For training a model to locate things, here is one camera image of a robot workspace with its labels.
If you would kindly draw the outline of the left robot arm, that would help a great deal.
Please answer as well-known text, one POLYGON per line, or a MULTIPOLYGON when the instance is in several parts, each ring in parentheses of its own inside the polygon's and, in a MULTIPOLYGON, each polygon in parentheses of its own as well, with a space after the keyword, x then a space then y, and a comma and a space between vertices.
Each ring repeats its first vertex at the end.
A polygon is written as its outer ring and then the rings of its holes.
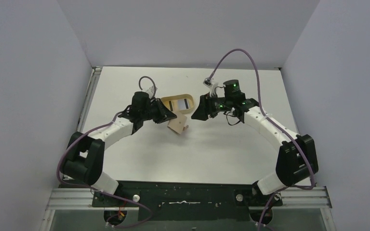
POLYGON ((144 122, 161 124, 177 116, 159 98, 143 91, 136 92, 132 102, 104 125, 85 133, 75 132, 57 166, 57 174, 64 174, 94 190, 105 193, 110 206, 123 202, 119 183, 103 171, 105 150, 121 139, 136 133, 144 122))

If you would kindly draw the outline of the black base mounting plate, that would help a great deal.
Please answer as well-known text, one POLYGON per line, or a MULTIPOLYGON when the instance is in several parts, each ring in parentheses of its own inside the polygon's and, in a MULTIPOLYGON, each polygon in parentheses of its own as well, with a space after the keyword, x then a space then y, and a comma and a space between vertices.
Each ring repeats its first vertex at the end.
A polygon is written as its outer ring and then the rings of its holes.
POLYGON ((93 207, 104 207, 104 220, 119 225, 128 209, 136 208, 138 221, 209 221, 231 219, 258 221, 265 204, 264 222, 271 221, 272 208, 282 206, 278 193, 253 193, 251 184, 208 184, 121 181, 114 197, 94 190, 93 207))

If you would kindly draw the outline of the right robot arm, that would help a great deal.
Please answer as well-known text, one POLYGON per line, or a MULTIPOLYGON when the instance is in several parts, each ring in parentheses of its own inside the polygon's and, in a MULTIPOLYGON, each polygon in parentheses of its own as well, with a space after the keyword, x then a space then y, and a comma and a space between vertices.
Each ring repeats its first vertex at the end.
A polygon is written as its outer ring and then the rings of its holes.
POLYGON ((271 194, 314 176, 318 172, 315 142, 309 135, 299 135, 289 130, 270 114, 261 110, 253 98, 246 98, 240 90, 239 81, 223 83, 224 97, 218 97, 217 83, 204 80, 210 92, 201 95, 192 119, 206 121, 220 112, 231 114, 243 124, 251 126, 277 151, 275 170, 253 184, 251 198, 257 205, 265 205, 271 194))

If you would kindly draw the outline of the beige oval plastic tray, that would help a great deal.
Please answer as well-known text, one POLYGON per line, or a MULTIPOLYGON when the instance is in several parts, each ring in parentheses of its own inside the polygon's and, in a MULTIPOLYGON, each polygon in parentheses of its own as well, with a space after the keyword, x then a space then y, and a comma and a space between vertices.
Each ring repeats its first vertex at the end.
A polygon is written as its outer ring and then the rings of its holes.
POLYGON ((162 97, 161 98, 162 103, 166 106, 166 101, 173 101, 176 106, 176 111, 175 112, 180 112, 182 114, 188 114, 193 112, 194 110, 194 98, 190 94, 180 94, 180 95, 173 95, 173 96, 167 96, 167 97, 162 97), (189 104, 189 109, 187 110, 179 110, 177 106, 177 100, 179 99, 187 99, 188 104, 189 104))

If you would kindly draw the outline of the yellow card with black stripe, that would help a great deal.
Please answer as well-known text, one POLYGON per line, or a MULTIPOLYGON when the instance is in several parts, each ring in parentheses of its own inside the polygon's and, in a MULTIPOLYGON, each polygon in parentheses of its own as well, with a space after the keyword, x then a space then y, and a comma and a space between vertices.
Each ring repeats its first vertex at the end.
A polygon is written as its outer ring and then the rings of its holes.
POLYGON ((166 106, 167 108, 171 111, 171 112, 174 112, 176 111, 176 106, 175 106, 175 103, 173 101, 166 101, 166 106))

